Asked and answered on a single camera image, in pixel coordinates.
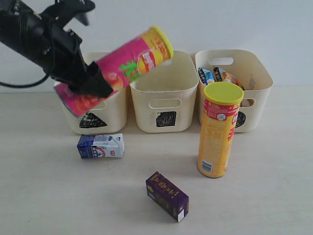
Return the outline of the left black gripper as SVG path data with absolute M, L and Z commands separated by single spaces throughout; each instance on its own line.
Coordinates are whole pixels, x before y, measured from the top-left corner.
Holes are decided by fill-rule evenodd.
M 80 49 L 82 41 L 70 28 L 65 30 L 56 23 L 45 23 L 40 35 L 40 67 L 45 75 L 40 82 L 50 77 L 68 84 L 76 94 L 108 98 L 113 88 L 104 79 L 98 64 L 85 63 Z

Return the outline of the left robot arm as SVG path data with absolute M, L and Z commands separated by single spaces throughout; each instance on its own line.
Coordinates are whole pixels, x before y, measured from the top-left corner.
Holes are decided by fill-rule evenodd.
M 104 79 L 100 67 L 95 62 L 87 65 L 83 59 L 82 38 L 71 29 L 64 29 L 73 18 L 89 25 L 87 13 L 95 7 L 91 0 L 57 0 L 38 14 L 22 0 L 2 0 L 1 43 L 41 67 L 45 76 L 34 83 L 1 82 L 1 86 L 26 89 L 52 78 L 75 94 L 109 97 L 113 88 Z

